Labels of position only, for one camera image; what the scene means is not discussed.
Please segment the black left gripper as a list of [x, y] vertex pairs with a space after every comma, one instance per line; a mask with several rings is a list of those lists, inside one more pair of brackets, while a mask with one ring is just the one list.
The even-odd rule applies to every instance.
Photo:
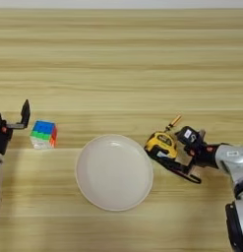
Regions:
[[28, 100], [25, 101], [22, 111], [22, 119], [20, 122], [14, 124], [8, 124], [4, 120], [0, 113], [0, 154], [4, 155], [7, 150], [9, 141], [12, 138], [12, 131], [10, 129], [26, 129], [30, 121], [30, 103]]

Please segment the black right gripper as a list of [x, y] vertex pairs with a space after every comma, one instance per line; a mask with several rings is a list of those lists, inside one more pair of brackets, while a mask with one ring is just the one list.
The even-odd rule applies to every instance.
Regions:
[[[215, 154], [219, 144], [207, 144], [204, 141], [196, 141], [191, 145], [187, 145], [184, 151], [191, 156], [195, 165], [200, 167], [217, 167], [215, 162]], [[194, 166], [194, 162], [191, 160], [188, 165], [182, 164], [168, 157], [158, 157], [156, 154], [149, 153], [149, 156], [166, 168], [168, 171], [192, 182], [195, 184], [201, 184], [202, 180], [194, 175], [191, 170]]]

